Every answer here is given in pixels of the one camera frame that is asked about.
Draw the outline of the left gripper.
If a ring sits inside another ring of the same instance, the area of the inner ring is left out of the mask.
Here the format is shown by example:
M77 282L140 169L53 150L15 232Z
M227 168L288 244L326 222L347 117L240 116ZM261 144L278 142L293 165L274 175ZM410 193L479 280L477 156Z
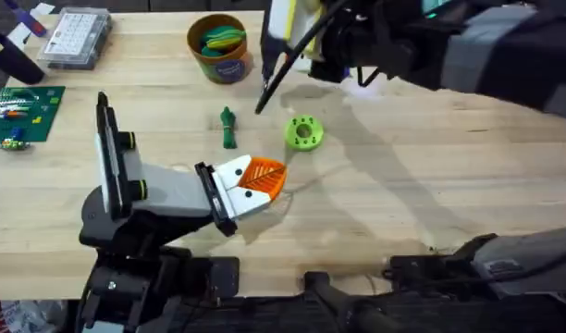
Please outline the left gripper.
M211 224L229 237L234 218L265 209L287 176L283 163L249 154L192 172L147 164L132 132L98 133L95 147L100 185L83 202L79 241L106 253L154 253ZM228 212L213 176L226 189Z

